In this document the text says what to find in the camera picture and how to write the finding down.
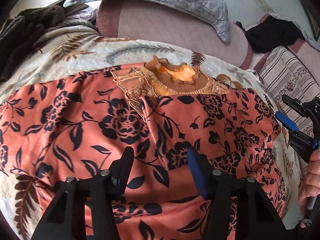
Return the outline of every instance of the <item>dark brown towel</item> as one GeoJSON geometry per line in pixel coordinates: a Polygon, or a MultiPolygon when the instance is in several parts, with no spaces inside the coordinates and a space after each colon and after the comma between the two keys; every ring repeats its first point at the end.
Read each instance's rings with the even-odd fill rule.
{"type": "Polygon", "coordinates": [[[76,4],[69,8],[53,5],[27,9],[14,19],[8,19],[0,32],[0,82],[7,81],[18,64],[32,51],[32,45],[46,28],[62,22],[66,16],[83,8],[76,4]]]}

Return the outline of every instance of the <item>floral fabric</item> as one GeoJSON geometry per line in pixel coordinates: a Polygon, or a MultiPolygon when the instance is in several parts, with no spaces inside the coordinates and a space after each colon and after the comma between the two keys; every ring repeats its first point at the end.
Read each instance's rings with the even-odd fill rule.
{"type": "MultiPolygon", "coordinates": [[[[45,210],[50,186],[67,176],[94,176],[130,145],[135,160],[129,183],[113,203],[121,239],[199,239],[210,201],[198,196],[187,165],[186,151],[194,146],[215,168],[255,177],[282,215],[284,181],[272,153],[281,130],[255,91],[228,86],[226,95],[142,96],[145,123],[111,75],[142,66],[85,71],[16,91],[0,107],[0,169],[42,185],[35,191],[45,210]]],[[[231,208],[234,239],[235,201],[231,208]]],[[[86,224],[92,235],[90,202],[86,224]]]]}

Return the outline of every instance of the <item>metal screw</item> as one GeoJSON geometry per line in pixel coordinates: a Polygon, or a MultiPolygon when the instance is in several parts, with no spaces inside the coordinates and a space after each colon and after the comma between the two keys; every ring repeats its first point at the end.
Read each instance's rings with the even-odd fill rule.
{"type": "Polygon", "coordinates": [[[304,223],[307,227],[309,227],[309,226],[312,224],[312,221],[311,221],[310,219],[304,219],[304,220],[303,220],[303,223],[304,223]]]}
{"type": "Polygon", "coordinates": [[[221,171],[220,170],[213,170],[212,174],[215,176],[220,176],[221,175],[221,171]]]}
{"type": "Polygon", "coordinates": [[[256,179],[254,177],[248,176],[247,181],[254,183],[256,181],[256,179]]]}
{"type": "Polygon", "coordinates": [[[100,174],[101,174],[102,176],[107,176],[107,175],[110,174],[110,171],[109,171],[109,170],[102,170],[102,171],[100,172],[100,174]]]}
{"type": "Polygon", "coordinates": [[[71,183],[71,182],[73,182],[75,180],[75,177],[74,176],[68,176],[67,178],[66,178],[66,182],[68,182],[68,183],[71,183]]]}

